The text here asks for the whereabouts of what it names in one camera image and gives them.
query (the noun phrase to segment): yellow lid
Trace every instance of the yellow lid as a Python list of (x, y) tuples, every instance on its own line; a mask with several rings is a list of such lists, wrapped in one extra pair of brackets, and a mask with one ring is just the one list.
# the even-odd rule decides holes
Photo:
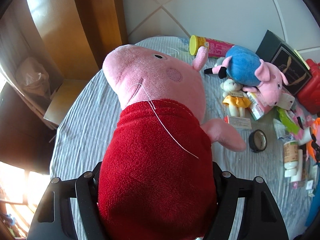
[(189, 51), (190, 51), (190, 54), (192, 56), (196, 55), (197, 52), (198, 52), (198, 37), (195, 36), (195, 35), (192, 35), (190, 37), (190, 42), (189, 42)]

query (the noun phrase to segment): loose string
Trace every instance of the loose string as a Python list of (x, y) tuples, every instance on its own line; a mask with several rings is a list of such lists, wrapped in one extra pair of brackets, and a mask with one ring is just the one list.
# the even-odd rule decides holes
[(156, 115), (156, 117), (158, 118), (159, 122), (162, 124), (162, 126), (164, 127), (164, 129), (165, 129), (165, 130), (167, 131), (167, 133), (171, 136), (171, 138), (172, 138), (182, 149), (184, 149), (187, 153), (190, 153), (192, 156), (194, 156), (194, 157), (196, 157), (197, 159), (199, 159), (199, 157), (197, 157), (196, 155), (192, 154), (191, 152), (189, 152), (188, 150), (186, 150), (185, 148), (183, 148), (183, 146), (182, 146), (180, 143), (178, 143), (178, 141), (171, 135), (171, 133), (168, 131), (168, 129), (164, 126), (164, 124), (161, 122), (160, 118), (158, 117), (158, 115), (157, 115), (157, 113), (156, 113), (156, 111), (155, 111), (155, 109), (156, 109), (155, 105), (153, 104), (150, 96), (148, 95), (148, 93), (146, 92), (146, 90), (145, 90), (145, 88), (143, 87), (142, 84), (140, 84), (140, 83), (133, 84), (131, 87), (129, 87), (129, 89), (128, 89), (127, 92), (129, 92), (130, 88), (132, 88), (132, 87), (135, 86), (135, 85), (140, 85), (140, 86), (142, 86), (144, 92), (146, 93), (146, 95), (148, 96), (148, 98), (149, 98), (150, 101), (151, 101), (151, 103), (150, 103), (150, 102), (147, 100), (147, 102), (149, 103), (152, 111), (155, 113), (155, 115)]

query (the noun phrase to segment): tiled wall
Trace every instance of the tiled wall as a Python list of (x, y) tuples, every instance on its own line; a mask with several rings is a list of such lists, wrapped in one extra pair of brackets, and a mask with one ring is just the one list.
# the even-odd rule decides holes
[(320, 61), (320, 28), (302, 0), (124, 0), (129, 41), (192, 34), (255, 51), (269, 29)]

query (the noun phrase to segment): plush pig head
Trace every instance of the plush pig head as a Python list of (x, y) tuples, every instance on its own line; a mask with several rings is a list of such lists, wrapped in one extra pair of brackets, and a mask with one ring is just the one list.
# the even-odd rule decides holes
[[(262, 59), (260, 62), (261, 65), (254, 72), (261, 81), (257, 88), (269, 106), (276, 106), (281, 96), (282, 82), (288, 85), (288, 81), (275, 65), (264, 62)], [(257, 90), (253, 87), (244, 87), (243, 91), (255, 93)]]
[(124, 45), (107, 55), (103, 72), (117, 93), (122, 109), (149, 100), (148, 96), (151, 100), (167, 98), (184, 104), (201, 123), (206, 102), (199, 71), (207, 58), (205, 47), (198, 50), (192, 65), (189, 65), (155, 50)]

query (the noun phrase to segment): roll of tape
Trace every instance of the roll of tape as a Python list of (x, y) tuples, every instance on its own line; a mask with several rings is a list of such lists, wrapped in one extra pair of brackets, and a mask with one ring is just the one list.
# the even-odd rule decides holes
[(263, 152), (267, 147), (267, 137), (261, 130), (255, 130), (249, 135), (249, 147), (254, 153)]

